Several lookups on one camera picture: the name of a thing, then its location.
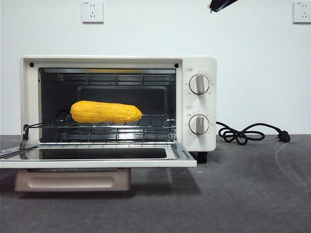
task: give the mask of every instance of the oven door hinge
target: oven door hinge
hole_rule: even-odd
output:
[[[25,133],[23,133],[23,137],[22,137],[22,140],[21,140],[21,143],[20,143],[20,146],[19,146],[20,149],[25,149],[26,148],[26,144],[27,144],[27,141],[28,141],[29,125],[27,125],[27,124],[24,125],[23,130],[24,130]]]

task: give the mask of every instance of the white knob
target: white knob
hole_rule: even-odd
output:
[[[208,78],[203,74],[196,74],[190,79],[189,87],[194,94],[204,94],[209,87]]]
[[[190,130],[197,135],[206,133],[208,127],[208,119],[202,115],[195,115],[189,121]]]

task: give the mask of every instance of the oven foot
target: oven foot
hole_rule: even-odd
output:
[[[15,191],[71,192],[71,191],[123,191],[131,185],[131,169],[88,172],[17,172]]]
[[[198,152],[197,161],[199,164],[207,163],[207,152]]]

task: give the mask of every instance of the temperature knob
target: temperature knob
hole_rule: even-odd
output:
[[[196,74],[190,79],[189,87],[194,94],[204,94],[209,87],[208,78],[203,74]]]
[[[206,133],[208,126],[208,119],[202,115],[192,117],[189,122],[190,130],[197,135]]]

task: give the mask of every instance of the control panel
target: control panel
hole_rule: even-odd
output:
[[[216,60],[183,60],[183,145],[188,151],[216,147]]]

